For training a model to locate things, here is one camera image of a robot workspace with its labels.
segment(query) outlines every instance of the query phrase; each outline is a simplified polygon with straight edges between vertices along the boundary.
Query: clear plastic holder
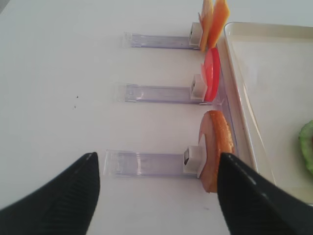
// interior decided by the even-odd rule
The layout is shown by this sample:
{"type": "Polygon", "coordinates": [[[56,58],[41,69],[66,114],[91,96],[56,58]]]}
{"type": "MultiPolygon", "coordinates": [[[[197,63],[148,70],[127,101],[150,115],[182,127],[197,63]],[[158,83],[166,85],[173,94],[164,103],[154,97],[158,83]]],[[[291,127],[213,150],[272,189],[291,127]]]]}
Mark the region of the clear plastic holder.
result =
{"type": "MultiPolygon", "coordinates": [[[[127,102],[162,102],[162,103],[182,103],[182,98],[177,99],[177,94],[172,97],[173,90],[178,93],[185,93],[183,96],[190,99],[190,88],[177,87],[150,87],[127,84],[120,86],[123,94],[122,101],[127,102]],[[166,97],[167,100],[162,100],[160,97],[166,97]]],[[[234,142],[235,155],[238,155],[237,140],[234,133],[232,117],[229,109],[228,98],[224,86],[223,73],[220,71],[220,82],[218,94],[211,105],[211,109],[220,110],[223,112],[227,122],[230,125],[231,134],[234,142]]],[[[183,153],[181,154],[164,154],[164,153],[140,153],[132,151],[107,150],[106,160],[104,165],[105,176],[148,176],[148,177],[176,177],[176,178],[197,178],[197,174],[188,174],[183,171],[183,153]]]]}
{"type": "Polygon", "coordinates": [[[138,153],[107,150],[105,176],[197,178],[183,172],[183,154],[138,153]]]}
{"type": "Polygon", "coordinates": [[[140,86],[137,84],[118,84],[116,98],[122,102],[152,102],[174,104],[219,105],[224,98],[217,93],[213,102],[191,99],[190,87],[140,86]]]}
{"type": "Polygon", "coordinates": [[[197,45],[189,44],[189,37],[149,36],[135,33],[124,33],[123,47],[199,50],[199,47],[197,45]]]}

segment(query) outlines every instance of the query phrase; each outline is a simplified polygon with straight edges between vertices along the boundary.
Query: red slice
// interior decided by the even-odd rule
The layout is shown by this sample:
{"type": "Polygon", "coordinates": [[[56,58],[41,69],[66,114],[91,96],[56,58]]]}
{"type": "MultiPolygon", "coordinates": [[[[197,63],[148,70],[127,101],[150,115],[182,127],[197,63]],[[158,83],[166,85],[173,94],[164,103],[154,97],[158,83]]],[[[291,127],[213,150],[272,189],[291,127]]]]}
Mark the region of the red slice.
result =
{"type": "Polygon", "coordinates": [[[220,80],[220,66],[219,52],[217,48],[211,48],[207,52],[204,60],[205,75],[202,72],[208,86],[204,98],[205,101],[212,102],[217,94],[220,80]]]}

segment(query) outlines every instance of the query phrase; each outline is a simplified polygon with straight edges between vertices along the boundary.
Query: white background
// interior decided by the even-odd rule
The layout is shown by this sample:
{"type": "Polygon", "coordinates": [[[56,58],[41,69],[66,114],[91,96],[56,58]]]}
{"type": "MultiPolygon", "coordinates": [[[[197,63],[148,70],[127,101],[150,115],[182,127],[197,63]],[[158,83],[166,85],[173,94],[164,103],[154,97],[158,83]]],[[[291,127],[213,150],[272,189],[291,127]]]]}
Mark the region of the white background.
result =
{"type": "MultiPolygon", "coordinates": [[[[311,1],[229,0],[229,22],[313,26],[311,1]]],[[[0,14],[0,208],[86,152],[182,153],[196,105],[114,101],[114,84],[188,86],[197,51],[121,48],[124,31],[188,35],[201,0],[11,0],[0,14]]],[[[89,235],[228,234],[197,180],[102,178],[89,235]]]]}

